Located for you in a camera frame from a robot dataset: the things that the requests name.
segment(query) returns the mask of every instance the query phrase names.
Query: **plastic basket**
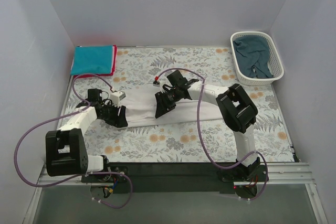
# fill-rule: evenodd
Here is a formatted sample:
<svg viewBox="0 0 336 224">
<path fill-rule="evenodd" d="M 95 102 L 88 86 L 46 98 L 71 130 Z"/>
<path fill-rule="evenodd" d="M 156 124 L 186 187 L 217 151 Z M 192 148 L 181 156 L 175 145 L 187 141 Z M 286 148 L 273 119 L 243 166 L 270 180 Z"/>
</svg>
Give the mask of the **plastic basket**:
<svg viewBox="0 0 336 224">
<path fill-rule="evenodd" d="M 271 74 L 273 74 L 273 78 L 268 79 L 257 79 L 257 78 L 250 78 L 242 74 L 242 72 L 239 69 L 237 57 L 235 54 L 235 49 L 233 47 L 233 41 L 236 38 L 245 36 L 245 35 L 257 35 L 265 38 L 267 40 L 268 46 L 269 46 L 269 61 L 268 61 L 268 68 Z M 234 63 L 236 68 L 236 74 L 238 80 L 245 85 L 252 85 L 252 86 L 259 86 L 259 85 L 268 85 L 272 82 L 279 80 L 284 75 L 284 67 L 282 66 L 278 51 L 274 45 L 274 42 L 272 38 L 260 31 L 239 31 L 237 33 L 232 34 L 231 36 L 231 47 L 232 47 L 232 53 L 234 57 Z"/>
</svg>

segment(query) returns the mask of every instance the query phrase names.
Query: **cable connector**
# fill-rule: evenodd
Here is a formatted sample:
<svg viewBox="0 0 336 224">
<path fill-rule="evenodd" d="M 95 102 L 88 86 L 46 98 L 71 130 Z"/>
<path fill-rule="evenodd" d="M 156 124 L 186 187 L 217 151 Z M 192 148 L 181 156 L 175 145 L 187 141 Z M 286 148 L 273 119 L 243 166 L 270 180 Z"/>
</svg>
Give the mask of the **cable connector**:
<svg viewBox="0 0 336 224">
<path fill-rule="evenodd" d="M 112 188 L 105 187 L 104 189 L 107 190 L 109 193 L 113 194 L 113 189 Z"/>
<path fill-rule="evenodd" d="M 116 107 L 120 107 L 121 106 L 120 101 L 122 99 L 124 99 L 125 97 L 126 97 L 125 92 L 120 91 L 120 90 L 119 91 L 115 91 L 115 92 L 113 92 L 113 93 L 110 94 L 110 99 L 111 99 L 113 105 L 116 106 Z"/>
<path fill-rule="evenodd" d="M 93 174 L 93 172 L 85 173 L 84 177 L 87 177 L 87 176 L 92 175 L 92 174 Z"/>
<path fill-rule="evenodd" d="M 159 87 L 160 86 L 160 82 L 158 81 L 159 77 L 155 76 L 154 81 L 153 81 L 153 86 L 155 87 Z"/>
</svg>

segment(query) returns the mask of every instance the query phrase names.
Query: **gray floor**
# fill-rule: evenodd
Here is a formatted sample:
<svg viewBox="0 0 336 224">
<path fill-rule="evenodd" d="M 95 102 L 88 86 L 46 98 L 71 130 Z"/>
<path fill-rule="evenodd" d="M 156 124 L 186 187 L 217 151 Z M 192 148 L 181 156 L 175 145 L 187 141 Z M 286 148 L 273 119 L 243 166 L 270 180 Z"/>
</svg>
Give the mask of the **gray floor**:
<svg viewBox="0 0 336 224">
<path fill-rule="evenodd" d="M 34 224 L 317 223 L 305 185 L 268 185 L 250 204 L 218 193 L 134 194 L 119 210 L 91 201 L 89 191 L 89 186 L 43 189 Z M 118 204 L 125 199 L 126 195 L 112 195 L 108 201 Z"/>
</svg>

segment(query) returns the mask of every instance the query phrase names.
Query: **floral pattern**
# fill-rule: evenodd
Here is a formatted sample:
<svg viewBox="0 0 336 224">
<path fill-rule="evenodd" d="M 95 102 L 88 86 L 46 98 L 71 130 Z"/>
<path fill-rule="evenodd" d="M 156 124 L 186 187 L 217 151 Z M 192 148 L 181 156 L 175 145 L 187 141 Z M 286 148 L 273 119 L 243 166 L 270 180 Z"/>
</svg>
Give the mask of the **floral pattern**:
<svg viewBox="0 0 336 224">
<path fill-rule="evenodd" d="M 114 75 L 106 80 L 116 89 L 126 90 L 126 94 L 127 89 L 150 84 L 162 70 L 172 67 L 193 70 L 206 77 L 206 83 L 231 86 L 238 82 L 228 48 L 118 49 L 116 64 Z M 182 74 L 194 78 L 186 71 Z M 293 162 L 288 134 L 271 85 L 243 87 L 259 111 L 255 124 L 256 148 L 269 162 Z M 97 78 L 79 79 L 75 88 L 83 97 L 90 88 L 108 91 Z M 72 112 L 78 103 L 71 90 L 65 113 Z M 217 162 L 233 162 L 236 144 L 224 121 L 203 121 L 201 128 L 212 158 Z M 96 120 L 85 134 L 85 145 L 88 154 L 106 155 L 111 162 L 208 162 L 199 142 L 196 122 L 120 130 Z"/>
</svg>

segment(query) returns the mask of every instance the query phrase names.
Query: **white wall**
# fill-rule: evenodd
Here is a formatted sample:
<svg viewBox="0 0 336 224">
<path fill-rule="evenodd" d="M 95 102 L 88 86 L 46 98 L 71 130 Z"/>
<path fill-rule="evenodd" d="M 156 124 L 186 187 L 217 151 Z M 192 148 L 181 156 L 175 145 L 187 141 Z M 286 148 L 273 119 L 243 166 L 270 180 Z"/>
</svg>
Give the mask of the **white wall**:
<svg viewBox="0 0 336 224">
<path fill-rule="evenodd" d="M 271 28 L 285 0 L 50 0 L 75 45 L 227 45 Z"/>
<path fill-rule="evenodd" d="M 277 97 L 329 223 L 336 223 L 335 18 L 336 0 L 286 0 L 270 30 L 285 65 Z"/>
<path fill-rule="evenodd" d="M 49 0 L 0 0 L 0 223 L 22 223 L 34 188 L 13 165 L 14 147 L 31 126 L 60 114 L 71 63 L 71 43 Z M 19 151 L 24 175 L 36 182 L 49 124 Z"/>
</svg>

